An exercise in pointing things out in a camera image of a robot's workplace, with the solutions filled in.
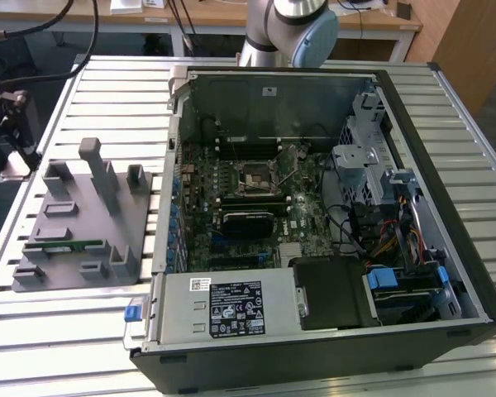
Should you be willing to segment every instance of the desk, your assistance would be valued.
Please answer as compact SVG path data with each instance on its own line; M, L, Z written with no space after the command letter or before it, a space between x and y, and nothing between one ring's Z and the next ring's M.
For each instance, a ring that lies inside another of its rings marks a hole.
M94 56L64 86L45 135L40 170L66 160L84 172L78 148L96 136L116 172L142 164L153 192L141 282L121 288L68 289L17 294L13 272L42 206L42 172L21 184L0 233L0 396L162 397L123 349L123 309L150 292L151 256L160 204L173 65L233 65L233 59ZM441 73L425 64L327 62L331 69L389 73L443 183L496 283L496 155ZM131 329L144 337L141 323ZM206 395L237 397L351 397L496 395L496 337L466 346L415 371L347 376L246 388Z
M111 15L110 0L98 0L100 31L126 33L167 33L171 35L174 56L184 56L184 41L173 14L168 8L145 7L141 14ZM246 5L217 0L185 0L189 15L199 34L245 35ZM0 0L0 29L22 29L34 26L58 13L64 0ZM187 17L180 9L183 23ZM53 31L91 31L92 3L76 0L69 15ZM416 19L406 21L380 11L362 12L363 39L396 41L390 61L402 62L412 44L413 36L422 27ZM358 14L340 17L339 38L360 39Z

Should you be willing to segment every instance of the table leg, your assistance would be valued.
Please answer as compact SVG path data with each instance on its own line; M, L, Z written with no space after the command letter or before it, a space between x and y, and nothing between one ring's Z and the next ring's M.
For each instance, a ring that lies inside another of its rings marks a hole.
M173 45L173 56L185 56L184 37L177 26L172 26L170 29L171 43Z
M404 62L414 36L415 31L401 31L400 37L395 43L393 52L389 57L389 62Z

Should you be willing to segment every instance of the green circuit board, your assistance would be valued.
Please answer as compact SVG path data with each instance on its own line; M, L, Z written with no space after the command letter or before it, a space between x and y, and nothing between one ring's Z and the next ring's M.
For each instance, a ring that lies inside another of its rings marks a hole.
M291 156L292 152L286 147L280 158L278 156L274 163L265 167L268 161L219 160L212 148L191 147L184 150L182 181L188 271L248 268L243 260L251 260L249 268L254 268L255 258L257 268L280 267L278 248L279 244L286 242L298 242L303 256L333 253L331 235L319 193L316 192L321 156L308 155L298 161L297 157ZM268 168L271 176L265 175ZM281 180L282 183L269 186ZM251 194L269 195L270 190L286 198L285 201L265 203L262 200L260 204L240 200L233 207L217 202L217 199L234 199L243 194L247 198ZM216 227L221 216L230 211L229 208L234 208L232 212L250 212L276 207L279 210L274 214L273 232L269 238L231 242ZM221 265L221 258L229 258L228 266Z

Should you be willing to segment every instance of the aluminum extrusion table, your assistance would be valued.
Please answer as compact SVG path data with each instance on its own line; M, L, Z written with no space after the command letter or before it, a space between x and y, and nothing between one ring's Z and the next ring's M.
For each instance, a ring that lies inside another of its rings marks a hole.
M231 65L233 60L97 56L64 86L40 145L45 152L43 164L67 160L73 172L87 172L79 160L79 143L85 136L96 136L103 143L103 158L112 160L116 172L140 162L154 173L141 282L119 288L13 292L12 274L46 189L40 173L24 182L0 233L0 396L160 395L123 349L123 309L132 297L149 292L169 123L167 78L177 63ZM325 67L375 67L389 72L496 283L496 155L442 73L411 64L330 62ZM133 337L143 337L141 323L133 327ZM347 392L495 396L496 337L456 349L421 370L204 394Z

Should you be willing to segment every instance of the floor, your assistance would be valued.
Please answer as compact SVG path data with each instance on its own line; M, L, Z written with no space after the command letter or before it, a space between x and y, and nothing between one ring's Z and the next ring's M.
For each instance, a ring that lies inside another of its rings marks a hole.
M30 73L34 68L39 74L63 73L69 70L77 54L88 47L89 34L39 33L29 38L29 50L23 41L14 45L0 45L0 57L8 61L10 76ZM168 41L164 38L142 35L101 34L96 55L170 55ZM240 37L205 37L199 39L198 56L233 56L241 48ZM45 126L60 95L64 82L37 84L26 87L35 96L40 124ZM476 115L476 121L496 150L496 87ZM12 204L18 184L0 184L0 228Z

